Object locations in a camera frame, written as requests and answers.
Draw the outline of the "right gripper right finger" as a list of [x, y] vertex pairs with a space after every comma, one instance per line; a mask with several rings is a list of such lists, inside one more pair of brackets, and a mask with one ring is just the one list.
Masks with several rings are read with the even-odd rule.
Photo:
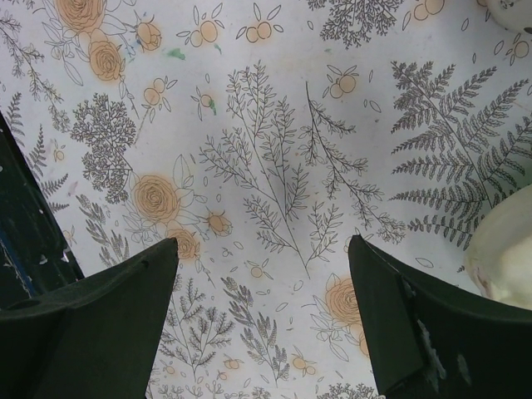
[[531, 312], [469, 293], [354, 235], [352, 284], [386, 398], [529, 398]]

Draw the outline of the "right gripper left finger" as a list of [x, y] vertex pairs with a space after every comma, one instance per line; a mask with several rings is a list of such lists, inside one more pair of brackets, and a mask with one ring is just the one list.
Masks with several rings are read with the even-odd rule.
[[1, 312], [3, 398], [143, 398], [178, 267], [164, 239]]

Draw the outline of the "white paper coffee cup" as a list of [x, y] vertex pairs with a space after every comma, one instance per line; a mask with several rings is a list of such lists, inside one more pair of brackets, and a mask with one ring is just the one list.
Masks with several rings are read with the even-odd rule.
[[531, 34], [532, 0], [486, 0], [492, 17], [513, 32]]

